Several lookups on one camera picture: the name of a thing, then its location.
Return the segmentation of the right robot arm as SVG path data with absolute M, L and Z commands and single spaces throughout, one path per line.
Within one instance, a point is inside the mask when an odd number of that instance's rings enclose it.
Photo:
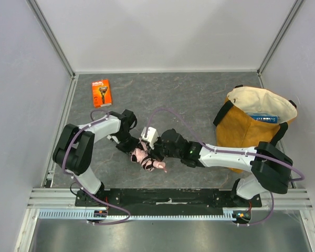
M 214 167 L 246 171 L 249 176 L 237 180 L 232 197 L 250 200 L 269 191 L 286 194 L 291 177 L 292 160 L 271 143 L 259 142 L 248 148 L 224 148 L 184 139 L 175 129 L 165 131 L 152 144 L 156 159 L 177 158 L 189 167 Z

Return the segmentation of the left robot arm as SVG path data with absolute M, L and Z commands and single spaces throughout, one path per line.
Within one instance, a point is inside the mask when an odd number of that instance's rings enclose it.
M 118 150 L 131 154 L 139 145 L 139 139 L 130 134 L 136 124 L 136 116 L 127 109 L 122 113 L 108 112 L 101 119 L 87 124 L 67 124 L 62 130 L 52 160 L 64 173 L 77 180 L 83 190 L 97 195 L 103 191 L 104 184 L 90 167 L 94 144 L 108 138 L 116 143 Z

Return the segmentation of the pink folding umbrella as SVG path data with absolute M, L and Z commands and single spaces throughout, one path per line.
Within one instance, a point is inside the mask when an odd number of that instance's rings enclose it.
M 166 164 L 154 159 L 148 152 L 146 143 L 140 142 L 130 155 L 131 162 L 139 164 L 145 171 L 162 170 L 167 173 Z

